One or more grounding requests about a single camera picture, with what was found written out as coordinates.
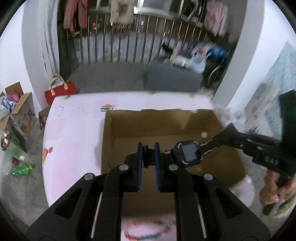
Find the human hand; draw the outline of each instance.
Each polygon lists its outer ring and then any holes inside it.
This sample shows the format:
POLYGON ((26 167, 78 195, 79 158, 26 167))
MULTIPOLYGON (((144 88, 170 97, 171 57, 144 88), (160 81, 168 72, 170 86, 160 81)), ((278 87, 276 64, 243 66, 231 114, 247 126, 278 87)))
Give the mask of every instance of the human hand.
POLYGON ((264 178, 265 186, 260 192, 260 201, 262 204, 277 203, 279 201, 278 194, 285 194, 284 203, 296 193, 296 178, 289 179, 288 183, 280 188, 275 184, 275 179, 276 173, 267 170, 264 178))

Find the bag handle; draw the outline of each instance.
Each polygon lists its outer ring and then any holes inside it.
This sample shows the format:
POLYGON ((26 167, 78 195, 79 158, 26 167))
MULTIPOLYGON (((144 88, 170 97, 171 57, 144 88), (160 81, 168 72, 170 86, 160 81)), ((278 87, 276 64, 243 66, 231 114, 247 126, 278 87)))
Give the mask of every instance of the bag handle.
POLYGON ((64 83, 64 88, 65 88, 65 90, 68 89, 68 85, 67 85, 67 83, 64 81, 64 79, 62 78, 62 76, 60 76, 59 74, 54 74, 54 77, 53 77, 52 80, 50 81, 50 92, 51 92, 52 96, 55 96, 54 89, 52 88, 52 83, 53 83, 55 80, 61 80, 61 81, 64 83))

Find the gray box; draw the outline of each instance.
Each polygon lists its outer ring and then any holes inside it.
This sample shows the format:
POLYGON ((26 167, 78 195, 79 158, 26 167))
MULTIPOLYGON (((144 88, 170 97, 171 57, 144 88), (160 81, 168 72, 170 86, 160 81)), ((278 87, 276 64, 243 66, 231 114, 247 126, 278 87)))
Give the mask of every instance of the gray box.
POLYGON ((203 74, 185 71, 170 63, 163 63, 164 58, 158 57, 148 67, 148 91, 179 91, 197 92, 201 89, 203 74))

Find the beige pants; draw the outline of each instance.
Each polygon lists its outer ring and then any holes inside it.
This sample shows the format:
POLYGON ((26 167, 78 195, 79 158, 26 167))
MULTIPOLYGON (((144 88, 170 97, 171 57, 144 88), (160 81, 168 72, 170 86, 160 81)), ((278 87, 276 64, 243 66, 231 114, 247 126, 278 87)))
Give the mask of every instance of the beige pants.
POLYGON ((111 3, 110 22, 130 24, 133 22, 134 0, 109 0, 111 3))

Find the metal railing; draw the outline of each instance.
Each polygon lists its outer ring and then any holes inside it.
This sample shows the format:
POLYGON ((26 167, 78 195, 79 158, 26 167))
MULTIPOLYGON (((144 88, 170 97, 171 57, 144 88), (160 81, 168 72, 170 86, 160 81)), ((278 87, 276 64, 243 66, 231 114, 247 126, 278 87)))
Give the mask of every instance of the metal railing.
POLYGON ((148 7, 134 8, 134 22, 129 25, 109 23, 110 7, 89 9, 88 28, 74 32, 60 23, 60 49, 67 49, 67 58, 78 64, 97 62, 149 63, 162 53, 161 45, 188 50, 208 33, 201 23, 187 22, 178 14, 148 7))

